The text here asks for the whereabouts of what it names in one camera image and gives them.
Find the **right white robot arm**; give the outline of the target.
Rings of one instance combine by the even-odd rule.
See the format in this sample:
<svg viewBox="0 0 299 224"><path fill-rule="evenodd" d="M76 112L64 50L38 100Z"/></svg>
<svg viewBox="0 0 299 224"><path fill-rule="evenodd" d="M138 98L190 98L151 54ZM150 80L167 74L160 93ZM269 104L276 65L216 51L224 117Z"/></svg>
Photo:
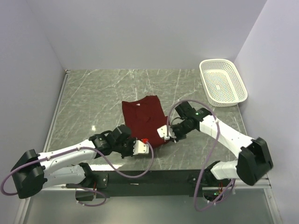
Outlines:
<svg viewBox="0 0 299 224"><path fill-rule="evenodd" d="M179 141L197 130L221 143L235 157L235 161L217 161L205 169L205 181L216 186L223 179L240 179L249 186L255 185L273 169L273 161L266 141L244 135L220 121L206 108L196 110L188 101L175 107L182 122L170 127L170 138Z"/></svg>

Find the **dark red polo shirt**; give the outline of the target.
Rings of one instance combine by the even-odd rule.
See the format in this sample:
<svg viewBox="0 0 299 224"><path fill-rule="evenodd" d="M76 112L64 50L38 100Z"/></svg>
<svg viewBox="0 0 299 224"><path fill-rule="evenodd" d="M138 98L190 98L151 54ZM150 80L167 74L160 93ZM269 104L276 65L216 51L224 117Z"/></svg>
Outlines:
<svg viewBox="0 0 299 224"><path fill-rule="evenodd" d="M122 101L122 113L132 137L147 139L153 148L166 144L157 132L167 121L158 96L146 96L134 102Z"/></svg>

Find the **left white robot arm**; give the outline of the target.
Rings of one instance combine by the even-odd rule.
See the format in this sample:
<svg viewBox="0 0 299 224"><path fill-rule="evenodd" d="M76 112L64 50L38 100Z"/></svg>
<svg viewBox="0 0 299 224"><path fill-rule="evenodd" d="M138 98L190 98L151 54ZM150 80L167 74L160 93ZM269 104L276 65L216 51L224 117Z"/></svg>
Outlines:
<svg viewBox="0 0 299 224"><path fill-rule="evenodd" d="M130 128L121 125L56 151L37 153L28 150L11 170L16 195L25 199L42 189L61 184L78 184L87 188L96 177L86 161L103 158L112 152L125 158L148 153L148 146L131 137Z"/></svg>

